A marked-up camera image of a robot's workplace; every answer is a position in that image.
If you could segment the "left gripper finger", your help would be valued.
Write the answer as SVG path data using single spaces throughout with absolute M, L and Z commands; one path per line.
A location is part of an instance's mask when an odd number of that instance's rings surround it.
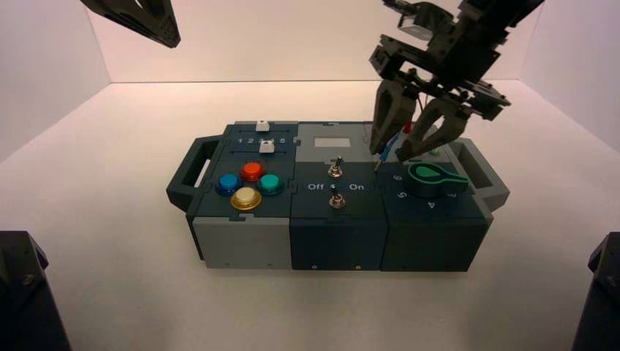
M 81 0 L 80 2 L 93 13 L 98 14 L 101 17 L 123 26 L 137 34 L 140 34 L 143 37 L 146 37 L 141 23 L 139 22 L 142 15 L 142 9 L 139 7 L 137 1 Z
M 140 0 L 141 23 L 144 35 L 168 48 L 176 48 L 181 41 L 171 0 Z

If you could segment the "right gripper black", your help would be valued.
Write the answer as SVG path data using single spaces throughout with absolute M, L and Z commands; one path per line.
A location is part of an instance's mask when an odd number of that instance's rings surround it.
M 494 120 L 510 105 L 483 81 L 499 57 L 511 20 L 500 14 L 403 14 L 398 27 L 427 43 L 425 50 L 382 35 L 370 62 L 384 80 L 377 89 L 369 151 L 381 154 L 412 120 L 417 91 L 433 99 L 397 150 L 400 162 L 450 143 L 464 132 L 469 113 Z

